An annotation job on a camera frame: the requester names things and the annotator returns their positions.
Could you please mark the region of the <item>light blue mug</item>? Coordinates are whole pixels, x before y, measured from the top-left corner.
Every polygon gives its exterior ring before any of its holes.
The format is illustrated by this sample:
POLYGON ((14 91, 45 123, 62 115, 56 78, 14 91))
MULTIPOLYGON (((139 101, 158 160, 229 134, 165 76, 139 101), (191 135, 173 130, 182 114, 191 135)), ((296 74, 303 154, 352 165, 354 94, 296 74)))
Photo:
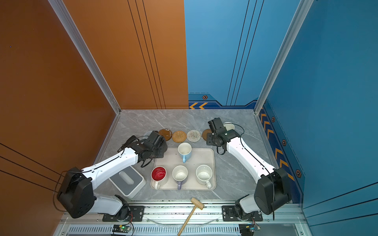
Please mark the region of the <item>light blue mug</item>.
POLYGON ((186 163, 192 156, 192 146, 189 143, 181 143, 178 146, 178 152, 183 163, 186 163))

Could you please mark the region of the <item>tan woven rattan coaster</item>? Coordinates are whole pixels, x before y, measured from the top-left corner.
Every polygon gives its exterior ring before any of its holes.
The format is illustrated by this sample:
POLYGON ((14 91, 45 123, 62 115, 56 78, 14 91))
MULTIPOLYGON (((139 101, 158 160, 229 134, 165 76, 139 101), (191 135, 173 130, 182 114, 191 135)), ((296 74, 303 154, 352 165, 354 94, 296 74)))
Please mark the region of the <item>tan woven rattan coaster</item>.
POLYGON ((172 140, 175 143, 183 143, 186 141, 186 139, 187 139, 187 134, 184 131, 179 130, 179 131, 175 131, 172 134, 172 140))

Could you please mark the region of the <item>right green circuit board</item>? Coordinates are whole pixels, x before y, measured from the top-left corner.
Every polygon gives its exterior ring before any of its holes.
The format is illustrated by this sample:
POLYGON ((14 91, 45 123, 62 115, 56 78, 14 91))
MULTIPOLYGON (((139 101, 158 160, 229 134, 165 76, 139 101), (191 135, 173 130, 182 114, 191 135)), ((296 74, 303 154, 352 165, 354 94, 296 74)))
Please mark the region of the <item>right green circuit board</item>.
POLYGON ((253 224, 239 224, 239 232, 241 236, 254 236, 258 226, 253 224))

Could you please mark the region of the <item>large white mug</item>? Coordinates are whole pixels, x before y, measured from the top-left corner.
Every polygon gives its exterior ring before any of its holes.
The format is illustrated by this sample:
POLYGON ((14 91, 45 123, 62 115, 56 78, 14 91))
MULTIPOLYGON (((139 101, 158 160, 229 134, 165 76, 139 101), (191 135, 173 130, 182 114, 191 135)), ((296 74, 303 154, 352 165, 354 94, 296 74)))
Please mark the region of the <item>large white mug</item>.
POLYGON ((210 183, 213 177, 213 171, 208 165, 200 165, 196 169, 196 179, 201 185, 205 185, 208 189, 211 189, 213 185, 210 183))

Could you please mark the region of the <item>glossy brown round coaster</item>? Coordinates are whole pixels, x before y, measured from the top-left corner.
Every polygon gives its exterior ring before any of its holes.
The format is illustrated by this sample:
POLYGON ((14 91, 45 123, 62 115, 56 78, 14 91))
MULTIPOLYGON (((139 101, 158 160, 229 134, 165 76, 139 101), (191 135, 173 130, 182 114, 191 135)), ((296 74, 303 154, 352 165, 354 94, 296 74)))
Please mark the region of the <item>glossy brown round coaster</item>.
POLYGON ((169 141, 172 138, 172 131, 170 129, 161 129, 158 133, 163 136, 166 141, 169 141))

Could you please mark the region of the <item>aluminium corner post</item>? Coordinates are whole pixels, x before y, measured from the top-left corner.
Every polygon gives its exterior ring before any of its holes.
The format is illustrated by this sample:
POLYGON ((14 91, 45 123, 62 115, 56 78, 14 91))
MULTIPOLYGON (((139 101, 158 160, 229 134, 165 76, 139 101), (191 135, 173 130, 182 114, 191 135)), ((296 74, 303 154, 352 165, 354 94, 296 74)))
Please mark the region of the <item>aluminium corner post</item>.
POLYGON ((117 102, 110 86, 108 85, 103 73, 101 72, 97 62, 95 61, 89 47, 87 46, 83 36, 81 35, 77 25, 71 17, 65 3, 61 0, 49 0, 53 11, 60 20, 71 41, 79 52, 81 58, 91 72, 98 86, 100 87, 105 98, 109 102, 111 108, 116 115, 121 113, 121 107, 117 102))
POLYGON ((285 34, 280 49, 277 53, 277 56, 255 105, 254 112, 256 115, 260 113, 313 2, 314 0, 301 0, 299 2, 299 5, 296 9, 296 12, 285 34))

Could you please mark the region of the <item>left green circuit board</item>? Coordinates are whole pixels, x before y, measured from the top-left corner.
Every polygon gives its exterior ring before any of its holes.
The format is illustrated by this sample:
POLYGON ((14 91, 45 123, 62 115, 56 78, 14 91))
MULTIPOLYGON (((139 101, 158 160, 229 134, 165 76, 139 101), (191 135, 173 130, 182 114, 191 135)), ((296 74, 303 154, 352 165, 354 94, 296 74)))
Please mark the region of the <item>left green circuit board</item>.
POLYGON ((112 228, 112 235, 115 236, 132 236, 133 229, 131 225, 114 224, 112 228))

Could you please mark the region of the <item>round dark cork coaster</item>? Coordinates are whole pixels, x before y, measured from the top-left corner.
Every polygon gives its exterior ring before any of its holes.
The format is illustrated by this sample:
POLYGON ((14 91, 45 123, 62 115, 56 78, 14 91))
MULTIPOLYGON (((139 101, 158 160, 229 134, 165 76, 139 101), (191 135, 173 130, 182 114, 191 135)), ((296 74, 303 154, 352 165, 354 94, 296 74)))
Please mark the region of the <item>round dark cork coaster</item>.
POLYGON ((205 141, 207 141, 207 135, 212 134, 211 129, 206 129, 202 132, 202 137, 205 141))

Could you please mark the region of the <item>red inside white mug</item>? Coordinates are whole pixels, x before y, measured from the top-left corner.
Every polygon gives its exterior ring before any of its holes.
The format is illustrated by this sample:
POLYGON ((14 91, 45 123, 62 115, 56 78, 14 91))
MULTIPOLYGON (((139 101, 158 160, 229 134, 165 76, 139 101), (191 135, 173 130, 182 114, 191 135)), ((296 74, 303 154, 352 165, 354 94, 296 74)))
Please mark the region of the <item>red inside white mug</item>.
POLYGON ((168 182, 167 170, 162 166, 155 167, 151 172, 151 181, 151 187, 155 190, 159 190, 168 182))

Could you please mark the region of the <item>wooden mallet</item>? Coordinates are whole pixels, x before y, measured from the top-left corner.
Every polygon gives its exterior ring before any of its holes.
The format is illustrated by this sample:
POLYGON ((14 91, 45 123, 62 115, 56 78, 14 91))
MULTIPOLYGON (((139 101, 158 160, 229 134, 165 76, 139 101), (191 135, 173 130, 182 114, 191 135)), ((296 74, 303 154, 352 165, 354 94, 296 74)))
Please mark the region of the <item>wooden mallet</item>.
POLYGON ((194 197, 191 199, 191 203, 194 205, 194 207, 193 207, 191 213, 189 214, 189 216, 187 217, 186 221, 182 225, 182 227, 181 227, 180 231, 178 232, 177 236, 181 236, 181 234, 183 233, 185 227, 187 226, 187 224, 189 223, 191 217, 193 216, 195 210, 197 208, 200 209, 200 210, 204 209, 204 204, 201 201, 199 201, 198 199, 194 198, 194 197))

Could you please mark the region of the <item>aluminium corner post right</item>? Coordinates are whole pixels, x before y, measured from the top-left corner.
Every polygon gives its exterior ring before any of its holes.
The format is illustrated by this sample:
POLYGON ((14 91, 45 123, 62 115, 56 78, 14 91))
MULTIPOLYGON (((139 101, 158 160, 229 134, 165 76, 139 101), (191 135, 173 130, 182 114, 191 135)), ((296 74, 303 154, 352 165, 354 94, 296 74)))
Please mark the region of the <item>aluminium corner post right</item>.
POLYGON ((277 56, 255 105, 254 112, 256 115, 260 113, 313 2, 314 0, 301 0, 299 2, 299 5, 296 9, 296 12, 285 34, 280 49, 277 53, 277 56))

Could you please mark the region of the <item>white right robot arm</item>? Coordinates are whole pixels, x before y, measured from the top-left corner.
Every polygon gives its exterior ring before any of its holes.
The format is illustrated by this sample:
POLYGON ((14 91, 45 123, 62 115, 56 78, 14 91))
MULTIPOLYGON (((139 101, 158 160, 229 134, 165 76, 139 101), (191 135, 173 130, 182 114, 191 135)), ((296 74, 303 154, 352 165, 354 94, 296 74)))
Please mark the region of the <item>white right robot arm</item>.
POLYGON ((207 145, 221 147, 224 153, 232 154, 256 181, 253 195, 235 201, 235 212, 240 220, 247 221, 258 211, 273 214, 292 200, 291 179, 286 170, 264 161, 245 143, 242 134, 234 129, 227 130, 220 118, 214 118, 208 125, 211 132, 207 134, 207 145))

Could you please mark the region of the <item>white woven round coaster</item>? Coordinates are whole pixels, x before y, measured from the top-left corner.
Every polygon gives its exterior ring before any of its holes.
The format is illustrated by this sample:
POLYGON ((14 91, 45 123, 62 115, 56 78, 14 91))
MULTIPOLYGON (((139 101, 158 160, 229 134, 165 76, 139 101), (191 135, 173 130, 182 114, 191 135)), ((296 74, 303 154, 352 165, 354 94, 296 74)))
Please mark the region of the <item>white woven round coaster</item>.
POLYGON ((198 142, 202 138, 201 133, 198 130, 191 130, 187 133, 187 139, 190 142, 198 142))

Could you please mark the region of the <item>beige serving tray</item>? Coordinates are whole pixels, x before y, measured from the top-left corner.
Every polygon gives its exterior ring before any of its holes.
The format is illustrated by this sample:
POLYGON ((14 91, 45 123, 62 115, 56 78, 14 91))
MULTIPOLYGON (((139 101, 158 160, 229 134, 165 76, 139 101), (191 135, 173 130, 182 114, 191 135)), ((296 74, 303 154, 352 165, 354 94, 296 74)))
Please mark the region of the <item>beige serving tray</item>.
POLYGON ((191 158, 183 161, 177 148, 170 147, 164 158, 156 159, 151 172, 154 190, 214 190, 215 154, 210 148, 193 148, 191 158))

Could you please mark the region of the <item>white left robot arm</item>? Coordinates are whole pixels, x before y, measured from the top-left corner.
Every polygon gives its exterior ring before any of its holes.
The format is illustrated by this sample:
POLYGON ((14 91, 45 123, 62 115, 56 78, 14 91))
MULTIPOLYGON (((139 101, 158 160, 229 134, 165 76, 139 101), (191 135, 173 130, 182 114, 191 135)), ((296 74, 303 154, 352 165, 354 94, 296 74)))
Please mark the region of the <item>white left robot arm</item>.
POLYGON ((145 167, 152 159, 163 158, 168 146, 166 139, 157 131, 148 137, 131 136, 117 154, 95 165, 71 168, 60 175, 62 184, 56 199, 74 219, 88 213, 99 213, 124 221, 130 214, 127 201, 120 195, 106 196, 94 192, 103 182, 124 169, 139 162, 145 167))

